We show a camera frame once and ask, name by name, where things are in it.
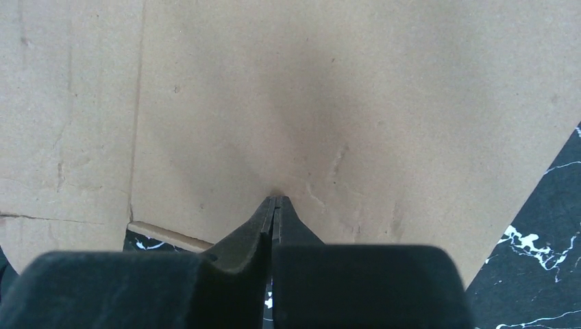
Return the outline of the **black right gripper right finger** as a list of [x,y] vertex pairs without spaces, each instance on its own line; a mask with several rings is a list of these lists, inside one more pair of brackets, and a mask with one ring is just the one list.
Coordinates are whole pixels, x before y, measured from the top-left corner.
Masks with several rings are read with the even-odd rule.
[[326,244],[277,197],[275,328],[472,328],[458,270],[429,245]]

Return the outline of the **brown cardboard box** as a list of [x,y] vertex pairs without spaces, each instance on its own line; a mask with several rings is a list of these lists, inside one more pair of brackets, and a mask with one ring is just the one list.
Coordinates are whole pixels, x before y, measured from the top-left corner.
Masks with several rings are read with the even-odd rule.
[[281,193],[470,282],[579,121],[579,1],[2,1],[1,247],[216,243]]

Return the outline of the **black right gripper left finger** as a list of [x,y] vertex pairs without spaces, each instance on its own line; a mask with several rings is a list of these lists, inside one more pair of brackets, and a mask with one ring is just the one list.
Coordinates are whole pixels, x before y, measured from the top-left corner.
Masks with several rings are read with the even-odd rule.
[[202,253],[49,252],[20,275],[2,328],[261,328],[276,199]]

